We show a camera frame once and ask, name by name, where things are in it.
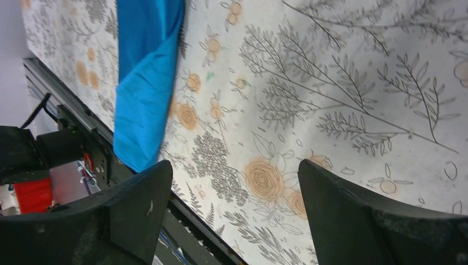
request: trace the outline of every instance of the white wall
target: white wall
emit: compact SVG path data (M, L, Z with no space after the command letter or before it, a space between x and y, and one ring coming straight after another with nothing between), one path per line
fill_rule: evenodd
M22 59L26 46L20 0L0 0L0 125L21 126L31 113Z

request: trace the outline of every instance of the red component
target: red component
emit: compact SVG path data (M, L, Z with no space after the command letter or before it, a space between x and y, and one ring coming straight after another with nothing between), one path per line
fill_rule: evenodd
M50 178L13 185L22 214L45 213L52 205Z

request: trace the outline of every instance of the black cable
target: black cable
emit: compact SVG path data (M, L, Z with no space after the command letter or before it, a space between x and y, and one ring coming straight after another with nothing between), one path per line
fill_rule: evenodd
M51 94L50 93L46 93L45 94L45 97L42 99L42 101L38 104L38 106L34 109L33 113L31 113L31 115L29 116L29 118L26 120L26 122L20 127L21 129L24 129L26 128L29 124L31 124L34 120L34 118L36 118L36 116L39 114L39 112L41 111L41 109L44 109L44 111L47 113L47 115L49 115L55 122L57 122L57 118L52 114L50 113L50 111L46 108L46 105L47 105L47 101L49 101L49 98L50 98Z
M54 120L55 122L58 122L59 119L57 117L55 117L52 112L50 112L50 110L47 109L47 107L44 107L44 111L45 113L47 113L47 115L52 119Z

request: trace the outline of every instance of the table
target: table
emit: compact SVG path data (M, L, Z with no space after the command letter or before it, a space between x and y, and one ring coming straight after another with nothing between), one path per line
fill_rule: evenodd
M23 0L28 45L111 129L113 0ZM297 166L467 214L468 3L188 0L161 147L251 264L317 263Z

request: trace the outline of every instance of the blue towel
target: blue towel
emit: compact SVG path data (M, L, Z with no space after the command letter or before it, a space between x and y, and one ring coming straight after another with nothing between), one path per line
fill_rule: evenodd
M183 0L117 0L114 152L136 172L156 163L177 64Z

